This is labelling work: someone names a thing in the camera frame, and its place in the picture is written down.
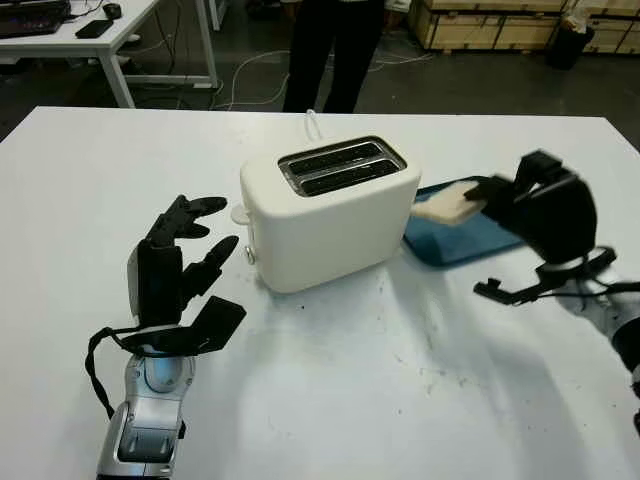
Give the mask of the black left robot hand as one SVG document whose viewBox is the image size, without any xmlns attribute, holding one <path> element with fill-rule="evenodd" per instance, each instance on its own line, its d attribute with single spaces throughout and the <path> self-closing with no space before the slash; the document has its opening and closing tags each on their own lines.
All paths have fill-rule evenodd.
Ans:
<svg viewBox="0 0 640 480">
<path fill-rule="evenodd" d="M 239 238 L 230 235 L 198 262 L 183 263 L 178 239 L 200 239 L 210 229 L 197 222 L 223 210 L 224 197 L 193 200 L 179 195 L 161 213 L 127 262 L 129 303 L 141 328 L 176 325 L 190 300 L 203 295 L 222 274 L 222 265 L 236 248 Z"/>
</svg>

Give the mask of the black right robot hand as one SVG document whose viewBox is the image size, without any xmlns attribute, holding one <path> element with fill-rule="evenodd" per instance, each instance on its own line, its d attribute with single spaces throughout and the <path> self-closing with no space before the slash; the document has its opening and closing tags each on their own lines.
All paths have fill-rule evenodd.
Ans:
<svg viewBox="0 0 640 480">
<path fill-rule="evenodd" d="M 597 212 L 587 183 L 544 150 L 523 156 L 514 179 L 482 179 L 464 196 L 520 237 L 539 257 L 562 264 L 595 247 Z"/>
</svg>

